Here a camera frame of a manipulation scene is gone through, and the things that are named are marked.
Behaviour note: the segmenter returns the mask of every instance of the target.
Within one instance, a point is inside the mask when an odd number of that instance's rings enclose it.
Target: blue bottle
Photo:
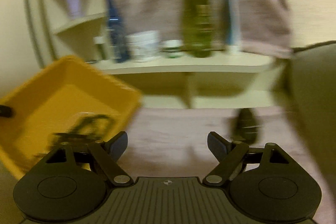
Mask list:
[[[107,30],[113,48],[114,60],[117,63],[123,63],[130,59],[125,38],[125,28],[114,0],[106,0],[108,6]]]
[[[239,1],[225,0],[225,17],[226,20],[226,50],[229,55],[239,55],[241,52],[241,24],[239,19]]]

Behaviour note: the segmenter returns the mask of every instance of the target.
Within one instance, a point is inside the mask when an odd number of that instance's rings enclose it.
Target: green bottle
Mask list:
[[[209,0],[184,0],[182,35],[194,57],[209,57],[214,33]]]

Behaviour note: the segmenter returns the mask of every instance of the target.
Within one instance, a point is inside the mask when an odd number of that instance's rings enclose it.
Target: shelf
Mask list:
[[[146,63],[128,61],[115,64],[111,60],[103,60],[95,66],[110,75],[150,72],[262,72],[270,68],[274,61],[274,57],[248,52],[242,52],[238,56],[213,52],[208,58],[195,58],[185,54],[176,59],[160,57]]]
[[[105,16],[106,16],[106,13],[98,13],[98,14],[88,15],[88,16],[85,16],[85,17],[70,20],[69,22],[67,22],[63,26],[61,26],[57,29],[54,29],[53,34],[60,34],[64,31],[66,31],[66,30],[69,30],[69,29],[77,26],[77,25],[83,24],[83,23],[88,22],[88,21],[100,19],[100,18],[103,18]]]
[[[283,92],[266,90],[249,90],[236,96],[203,96],[193,98],[193,108],[253,108],[269,106],[286,106],[288,98]],[[188,106],[178,95],[152,95],[144,94],[142,106],[147,108],[179,108],[186,109]]]

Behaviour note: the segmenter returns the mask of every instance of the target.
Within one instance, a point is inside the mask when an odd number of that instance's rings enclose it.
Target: yellow plastic tray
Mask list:
[[[0,100],[12,118],[0,117],[0,160],[20,179],[53,133],[67,132],[81,113],[106,114],[115,122],[103,140],[123,130],[141,93],[74,56],[55,61]]]

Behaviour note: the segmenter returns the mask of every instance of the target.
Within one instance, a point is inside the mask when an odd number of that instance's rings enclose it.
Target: pink carpet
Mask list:
[[[255,109],[262,129],[255,147],[275,142],[293,157],[320,185],[322,201],[314,220],[336,221],[333,198],[318,166],[297,136],[280,107]],[[119,164],[137,176],[198,176],[217,164],[207,147],[207,134],[215,131],[230,140],[233,109],[140,109],[127,129],[129,145]]]

